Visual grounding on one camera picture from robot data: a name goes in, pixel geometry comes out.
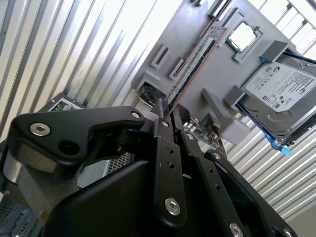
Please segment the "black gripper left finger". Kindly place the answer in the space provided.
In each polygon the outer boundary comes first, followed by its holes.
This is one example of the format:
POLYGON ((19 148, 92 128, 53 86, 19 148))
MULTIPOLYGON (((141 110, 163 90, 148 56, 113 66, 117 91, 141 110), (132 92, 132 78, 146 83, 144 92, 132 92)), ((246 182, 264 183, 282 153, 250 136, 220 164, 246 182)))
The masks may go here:
POLYGON ((132 106, 41 112, 17 116, 2 156, 2 173, 33 211, 47 213, 68 196, 137 161, 154 169, 154 186, 168 162, 179 166, 168 107, 154 116, 132 106))

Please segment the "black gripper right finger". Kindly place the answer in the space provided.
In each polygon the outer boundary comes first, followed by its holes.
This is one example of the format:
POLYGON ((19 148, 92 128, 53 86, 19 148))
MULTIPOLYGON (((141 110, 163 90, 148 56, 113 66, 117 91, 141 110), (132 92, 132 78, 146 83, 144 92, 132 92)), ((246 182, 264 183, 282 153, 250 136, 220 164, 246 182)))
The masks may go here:
POLYGON ((194 237, 295 237, 295 231, 257 193, 218 150, 203 153, 183 128, 189 111, 180 104, 171 113, 184 170, 191 176, 188 219, 194 237))

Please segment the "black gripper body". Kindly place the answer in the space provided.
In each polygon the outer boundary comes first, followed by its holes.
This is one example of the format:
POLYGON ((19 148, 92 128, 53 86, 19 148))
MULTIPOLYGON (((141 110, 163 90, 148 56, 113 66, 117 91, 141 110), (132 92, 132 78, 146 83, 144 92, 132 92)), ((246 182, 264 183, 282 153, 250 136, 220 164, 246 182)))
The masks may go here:
POLYGON ((183 175, 168 162, 137 161, 62 200, 44 237, 244 237, 247 231, 217 173, 202 160, 183 175))

